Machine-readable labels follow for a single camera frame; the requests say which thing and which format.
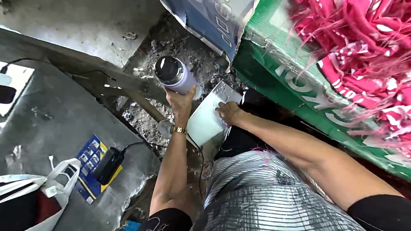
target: black pants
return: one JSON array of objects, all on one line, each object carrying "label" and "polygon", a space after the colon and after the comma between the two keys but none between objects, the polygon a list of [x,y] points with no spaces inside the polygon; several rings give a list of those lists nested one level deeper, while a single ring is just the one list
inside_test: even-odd
[{"label": "black pants", "polygon": [[[273,109],[277,106],[274,102],[263,96],[256,90],[250,88],[244,92],[239,107],[255,116],[273,120]],[[231,126],[227,132],[219,152],[214,157],[217,160],[222,157],[233,157],[238,154],[253,150],[255,148],[274,150],[257,136],[237,126]]]}]

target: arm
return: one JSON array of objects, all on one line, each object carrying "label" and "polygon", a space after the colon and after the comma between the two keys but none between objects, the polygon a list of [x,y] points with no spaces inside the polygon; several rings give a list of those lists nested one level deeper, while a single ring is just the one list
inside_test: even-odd
[{"label": "arm", "polygon": [[219,106],[216,111],[227,124],[251,132],[305,170],[345,211],[368,196],[402,196],[346,153],[307,133],[246,113],[235,102]]},{"label": "arm", "polygon": [[[179,95],[167,88],[166,92],[167,100],[175,115],[175,126],[186,128],[190,117],[191,103],[196,93],[195,86],[186,96]],[[186,136],[183,133],[174,132],[167,148],[167,154],[161,162],[151,198],[150,216],[165,208],[178,208],[186,212],[184,207],[186,185]]]}]

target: black bottle cap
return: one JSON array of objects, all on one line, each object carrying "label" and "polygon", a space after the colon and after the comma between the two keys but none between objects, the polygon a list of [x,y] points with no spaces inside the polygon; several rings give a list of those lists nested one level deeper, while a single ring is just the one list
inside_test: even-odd
[{"label": "black bottle cap", "polygon": [[183,68],[178,59],[173,56],[162,56],[155,64],[155,74],[164,84],[175,84],[179,81]]}]

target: black cable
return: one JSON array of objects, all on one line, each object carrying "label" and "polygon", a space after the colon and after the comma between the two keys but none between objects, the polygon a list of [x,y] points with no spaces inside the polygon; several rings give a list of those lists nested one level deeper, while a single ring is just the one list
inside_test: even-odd
[{"label": "black cable", "polygon": [[123,153],[123,154],[124,154],[124,153],[126,152],[126,150],[127,150],[130,146],[136,145],[136,144],[141,144],[141,143],[145,143],[145,142],[144,142],[144,141],[140,141],[140,142],[131,143],[131,144],[125,146],[125,148],[123,148],[123,150],[121,150],[120,153]]},{"label": "black cable", "polygon": [[[13,64],[13,63],[16,63],[16,62],[20,62],[20,61],[23,61],[23,60],[32,60],[32,61],[39,61],[39,62],[45,62],[45,63],[52,64],[51,62],[47,62],[47,61],[40,60],[40,59],[35,59],[35,58],[19,58],[19,59],[16,59],[16,60],[14,60],[14,61],[8,62],[4,67],[1,68],[0,73],[6,74],[7,69],[9,68],[10,64]],[[113,80],[113,81],[117,81],[117,79],[115,79],[115,78],[107,75],[104,71],[101,71],[101,70],[92,70],[92,71],[88,71],[88,72],[77,73],[77,74],[73,74],[73,73],[72,73],[72,74],[73,74],[73,75],[82,75],[82,74],[88,74],[88,73],[91,73],[91,72],[101,72],[101,73],[103,73],[105,76],[107,76],[109,79],[111,79],[111,80]]]},{"label": "black cable", "polygon": [[107,76],[109,79],[111,79],[111,80],[113,80],[113,81],[117,81],[117,79],[115,79],[115,78],[107,75],[104,71],[101,71],[101,70],[92,70],[92,71],[88,71],[88,72],[77,73],[77,74],[73,74],[73,73],[72,73],[72,74],[73,74],[73,75],[83,75],[83,74],[88,74],[88,73],[91,73],[91,72],[101,72],[101,73],[103,73],[105,76]]},{"label": "black cable", "polygon": [[47,61],[40,60],[40,59],[34,59],[34,58],[19,58],[19,59],[16,59],[16,60],[14,60],[14,61],[8,62],[4,67],[1,68],[0,73],[6,74],[6,72],[7,72],[8,68],[9,68],[10,64],[13,64],[13,63],[16,63],[16,62],[20,62],[20,61],[23,61],[23,60],[32,60],[32,61],[39,61],[39,62],[45,62],[45,63],[50,63],[50,64],[52,64],[51,62],[47,62]]},{"label": "black cable", "polygon": [[158,147],[162,147],[162,148],[168,148],[168,146],[163,146],[163,145],[159,145],[159,144],[156,144],[156,143],[148,143],[148,144],[158,146]]},{"label": "black cable", "polygon": [[[121,150],[121,153],[124,154],[124,153],[126,152],[126,150],[127,150],[130,146],[136,145],[136,144],[141,144],[141,143],[148,143],[148,142],[140,141],[140,142],[131,143],[131,144],[125,146],[125,148],[123,148],[123,150]],[[150,145],[155,145],[155,146],[159,146],[159,147],[162,147],[162,148],[167,148],[167,146],[163,146],[163,145],[159,145],[159,144],[155,144],[155,143],[148,143],[148,144],[150,144]]]},{"label": "black cable", "polygon": [[201,178],[203,177],[204,155],[203,155],[203,152],[201,150],[200,150],[200,152],[201,152],[201,156],[203,158],[203,163],[201,165],[201,171],[200,171],[199,190],[200,190],[201,200],[203,200],[203,193],[201,193]]},{"label": "black cable", "polygon": [[200,190],[200,197],[201,200],[203,200],[203,194],[201,193],[201,178],[203,177],[203,168],[204,168],[204,154],[203,151],[201,150],[200,146],[196,144],[196,142],[191,138],[190,134],[188,134],[188,137],[193,141],[194,145],[196,146],[196,149],[198,149],[198,153],[201,153],[201,157],[203,158],[203,163],[201,164],[201,171],[200,171],[200,178],[199,178],[199,190]]}]

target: hand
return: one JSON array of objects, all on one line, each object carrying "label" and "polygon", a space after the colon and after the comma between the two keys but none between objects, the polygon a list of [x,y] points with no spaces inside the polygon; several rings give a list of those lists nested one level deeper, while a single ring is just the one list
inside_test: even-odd
[{"label": "hand", "polygon": [[220,102],[218,106],[220,108],[216,108],[215,110],[220,118],[226,121],[228,126],[237,125],[238,120],[242,117],[241,115],[245,113],[245,111],[241,110],[238,104],[233,101],[227,104]]},{"label": "hand", "polygon": [[186,128],[188,119],[190,118],[191,103],[196,94],[196,85],[193,85],[187,95],[180,95],[171,89],[165,89],[167,92],[167,101],[175,115],[175,126]]}]

